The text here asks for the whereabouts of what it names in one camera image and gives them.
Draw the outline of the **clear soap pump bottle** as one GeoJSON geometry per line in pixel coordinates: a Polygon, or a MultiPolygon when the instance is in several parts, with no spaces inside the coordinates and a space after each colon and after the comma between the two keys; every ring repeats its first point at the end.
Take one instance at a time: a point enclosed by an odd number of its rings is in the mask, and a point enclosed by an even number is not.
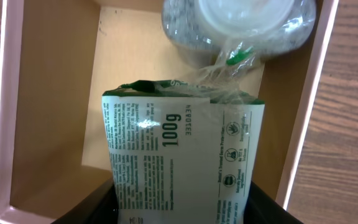
{"type": "Polygon", "coordinates": [[[164,0],[162,27],[192,67],[252,47],[263,58],[300,48],[316,20],[315,0],[164,0]]]}

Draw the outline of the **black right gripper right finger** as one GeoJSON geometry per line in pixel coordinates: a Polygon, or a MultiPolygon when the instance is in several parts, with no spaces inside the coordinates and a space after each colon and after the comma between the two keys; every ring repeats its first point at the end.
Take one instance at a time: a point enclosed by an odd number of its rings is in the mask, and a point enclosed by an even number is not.
{"type": "Polygon", "coordinates": [[[251,182],[243,224],[303,224],[251,182]]]}

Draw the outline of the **white cardboard box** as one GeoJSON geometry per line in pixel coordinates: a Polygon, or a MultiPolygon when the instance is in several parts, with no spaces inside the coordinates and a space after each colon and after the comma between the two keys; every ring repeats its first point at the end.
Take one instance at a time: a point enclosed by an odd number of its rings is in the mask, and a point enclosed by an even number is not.
{"type": "MultiPolygon", "coordinates": [[[[162,1],[4,1],[0,223],[51,223],[111,177],[101,95],[192,71],[161,26],[162,1]]],[[[338,7],[317,2],[300,49],[241,88],[265,102],[253,181],[287,207],[338,7]]]]}

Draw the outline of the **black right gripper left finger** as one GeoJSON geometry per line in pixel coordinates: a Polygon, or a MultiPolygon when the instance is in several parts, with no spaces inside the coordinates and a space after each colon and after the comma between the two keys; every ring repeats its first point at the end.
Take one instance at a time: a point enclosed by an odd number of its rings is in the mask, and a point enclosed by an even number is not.
{"type": "Polygon", "coordinates": [[[110,178],[52,224],[118,224],[119,206],[110,178]]]}

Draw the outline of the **green white soap packet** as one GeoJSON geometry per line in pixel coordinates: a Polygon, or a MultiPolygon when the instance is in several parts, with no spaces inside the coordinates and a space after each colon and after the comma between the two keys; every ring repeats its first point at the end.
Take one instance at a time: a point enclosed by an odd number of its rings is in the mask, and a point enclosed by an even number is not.
{"type": "Polygon", "coordinates": [[[119,223],[244,223],[264,102],[238,79],[253,47],[181,80],[139,80],[101,98],[119,223]]]}

